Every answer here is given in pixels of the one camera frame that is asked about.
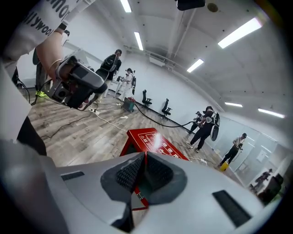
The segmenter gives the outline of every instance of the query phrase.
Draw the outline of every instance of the yellow object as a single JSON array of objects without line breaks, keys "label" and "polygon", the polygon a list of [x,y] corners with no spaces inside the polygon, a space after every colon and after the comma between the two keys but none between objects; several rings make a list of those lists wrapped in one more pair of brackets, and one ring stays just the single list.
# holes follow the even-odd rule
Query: yellow object
[{"label": "yellow object", "polygon": [[40,91],[40,92],[36,92],[36,95],[38,95],[39,97],[47,97],[48,95],[45,94],[44,92]]},{"label": "yellow object", "polygon": [[229,164],[224,162],[223,165],[220,167],[221,171],[225,171],[229,167]]}]

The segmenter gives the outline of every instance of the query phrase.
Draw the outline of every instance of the bracelet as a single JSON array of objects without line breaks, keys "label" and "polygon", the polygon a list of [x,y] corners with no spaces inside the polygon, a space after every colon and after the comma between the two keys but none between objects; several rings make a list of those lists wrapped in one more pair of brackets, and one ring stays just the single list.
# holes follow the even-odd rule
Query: bracelet
[{"label": "bracelet", "polygon": [[53,67],[53,65],[54,65],[55,63],[57,63],[57,62],[59,62],[59,61],[62,61],[62,60],[63,60],[63,59],[60,58],[60,59],[54,61],[54,62],[51,64],[51,66],[49,67],[48,72],[51,70],[51,68]]}]

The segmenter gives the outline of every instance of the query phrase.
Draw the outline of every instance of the black office chair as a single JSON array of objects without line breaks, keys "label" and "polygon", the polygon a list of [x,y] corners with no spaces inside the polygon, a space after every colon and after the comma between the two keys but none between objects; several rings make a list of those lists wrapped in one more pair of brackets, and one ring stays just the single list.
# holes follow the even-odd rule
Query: black office chair
[{"label": "black office chair", "polygon": [[161,115],[161,116],[162,116],[161,118],[164,118],[164,117],[166,117],[167,115],[171,115],[171,113],[169,112],[169,111],[171,110],[171,108],[170,108],[170,107],[167,108],[168,103],[169,103],[169,99],[167,98],[167,99],[166,99],[165,106],[164,106],[164,108],[162,109],[162,112],[164,113],[164,115]]},{"label": "black office chair", "polygon": [[144,90],[143,92],[142,92],[142,95],[143,95],[143,99],[142,99],[142,103],[143,104],[145,104],[145,106],[149,106],[149,105],[151,105],[152,103],[150,102],[150,100],[152,100],[151,98],[147,98],[147,96],[146,96],[146,90]]}]

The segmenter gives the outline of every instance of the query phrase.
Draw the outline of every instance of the glass wall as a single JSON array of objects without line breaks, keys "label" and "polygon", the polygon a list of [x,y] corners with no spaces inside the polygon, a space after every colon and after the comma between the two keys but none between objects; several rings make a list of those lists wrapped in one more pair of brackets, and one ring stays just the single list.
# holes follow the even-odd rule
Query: glass wall
[{"label": "glass wall", "polygon": [[231,149],[233,141],[243,133],[247,134],[243,151],[238,152],[229,168],[235,172],[244,185],[248,186],[265,167],[271,153],[277,146],[277,142],[248,126],[221,117],[218,138],[214,142],[211,138],[208,138],[206,143],[221,158],[224,158],[225,154]]}]

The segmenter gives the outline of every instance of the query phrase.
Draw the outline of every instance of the green object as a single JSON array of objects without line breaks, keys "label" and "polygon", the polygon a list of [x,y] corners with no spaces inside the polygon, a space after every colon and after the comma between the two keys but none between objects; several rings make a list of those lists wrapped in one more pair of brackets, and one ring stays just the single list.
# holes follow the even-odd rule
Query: green object
[{"label": "green object", "polygon": [[134,102],[131,102],[127,97],[124,99],[122,108],[127,112],[133,112]]}]

